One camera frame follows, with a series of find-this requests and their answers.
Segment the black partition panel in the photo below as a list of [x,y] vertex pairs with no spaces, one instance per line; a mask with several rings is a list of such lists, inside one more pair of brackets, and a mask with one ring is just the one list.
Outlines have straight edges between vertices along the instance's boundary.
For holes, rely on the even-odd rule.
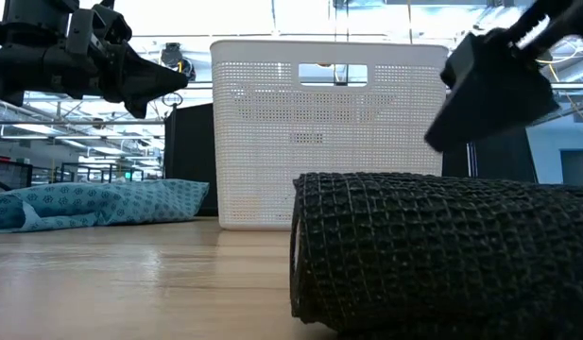
[[537,183],[526,129],[513,128],[444,152],[442,176]]
[[167,179],[207,182],[198,216],[218,216],[213,104],[177,108],[164,120]]

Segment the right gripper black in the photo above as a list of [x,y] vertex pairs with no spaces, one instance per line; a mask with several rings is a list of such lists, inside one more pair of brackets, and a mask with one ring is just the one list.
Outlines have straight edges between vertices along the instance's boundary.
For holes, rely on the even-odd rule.
[[451,92],[424,135],[437,152],[525,127],[558,109],[550,82],[504,28],[467,34],[440,78]]

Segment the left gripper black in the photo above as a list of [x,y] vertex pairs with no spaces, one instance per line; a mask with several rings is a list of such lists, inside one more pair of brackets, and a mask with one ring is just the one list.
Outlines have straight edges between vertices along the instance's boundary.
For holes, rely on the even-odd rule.
[[124,94],[122,58],[104,44],[86,54],[72,54],[64,45],[50,47],[6,44],[0,49],[0,100],[23,104],[26,92],[67,94],[75,99],[95,95],[112,103],[125,102],[135,118],[145,118],[147,102],[183,89],[184,74],[141,58],[125,43]]

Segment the black mesh crate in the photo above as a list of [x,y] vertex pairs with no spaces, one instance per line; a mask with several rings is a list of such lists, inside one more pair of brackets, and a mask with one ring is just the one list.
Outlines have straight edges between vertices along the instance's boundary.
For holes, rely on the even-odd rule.
[[31,185],[33,166],[0,159],[0,193]]

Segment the blue patterned cloth pack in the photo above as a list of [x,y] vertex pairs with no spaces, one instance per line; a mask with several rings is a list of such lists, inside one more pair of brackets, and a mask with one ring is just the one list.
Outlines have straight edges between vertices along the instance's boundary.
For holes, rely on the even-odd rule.
[[0,193],[0,233],[189,221],[209,184],[184,179],[46,184]]

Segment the grey blue doorway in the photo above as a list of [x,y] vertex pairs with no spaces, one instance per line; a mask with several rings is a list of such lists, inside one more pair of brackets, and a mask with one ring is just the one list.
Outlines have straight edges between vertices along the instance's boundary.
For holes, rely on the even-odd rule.
[[583,149],[561,150],[562,183],[583,186]]

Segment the black mesh bandage roll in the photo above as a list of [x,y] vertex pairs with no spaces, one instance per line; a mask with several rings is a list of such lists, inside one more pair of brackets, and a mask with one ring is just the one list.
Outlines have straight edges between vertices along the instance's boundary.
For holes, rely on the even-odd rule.
[[583,340],[583,187],[297,178],[291,313],[342,340]]

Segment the white perforated plastic basket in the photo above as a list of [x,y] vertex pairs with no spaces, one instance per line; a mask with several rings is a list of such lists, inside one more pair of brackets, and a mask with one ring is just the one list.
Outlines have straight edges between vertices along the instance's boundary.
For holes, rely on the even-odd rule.
[[286,230],[310,172],[439,175],[424,140],[446,97],[448,49],[432,44],[213,43],[220,226]]

